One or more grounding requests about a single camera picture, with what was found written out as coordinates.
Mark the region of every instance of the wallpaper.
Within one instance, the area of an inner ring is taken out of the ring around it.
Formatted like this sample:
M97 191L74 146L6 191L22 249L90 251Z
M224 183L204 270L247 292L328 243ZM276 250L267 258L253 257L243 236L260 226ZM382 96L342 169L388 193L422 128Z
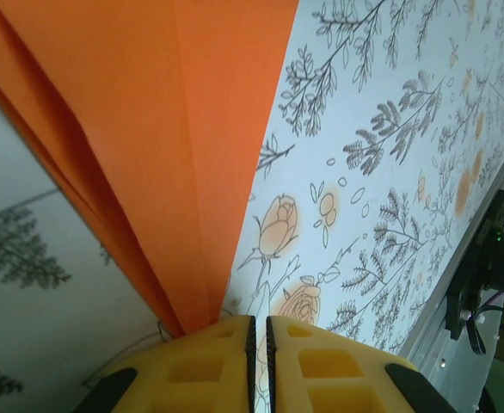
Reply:
M503 159L504 1L300 2L224 308L398 352Z
M302 1L221 317L398 352L504 160L504 0ZM0 113L0 411L171 340Z

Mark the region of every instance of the orange paper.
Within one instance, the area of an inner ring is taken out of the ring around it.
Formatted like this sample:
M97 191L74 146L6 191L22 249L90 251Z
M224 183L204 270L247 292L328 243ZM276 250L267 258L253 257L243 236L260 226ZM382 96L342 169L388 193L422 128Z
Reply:
M296 7L0 0L0 103L176 335L218 319Z

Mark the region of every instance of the orange sheet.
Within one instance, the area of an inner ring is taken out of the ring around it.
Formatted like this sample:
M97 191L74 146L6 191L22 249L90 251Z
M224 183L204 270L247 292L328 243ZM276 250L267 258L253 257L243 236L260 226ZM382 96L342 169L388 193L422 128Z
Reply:
M177 335L218 319L297 0L0 0L0 103Z

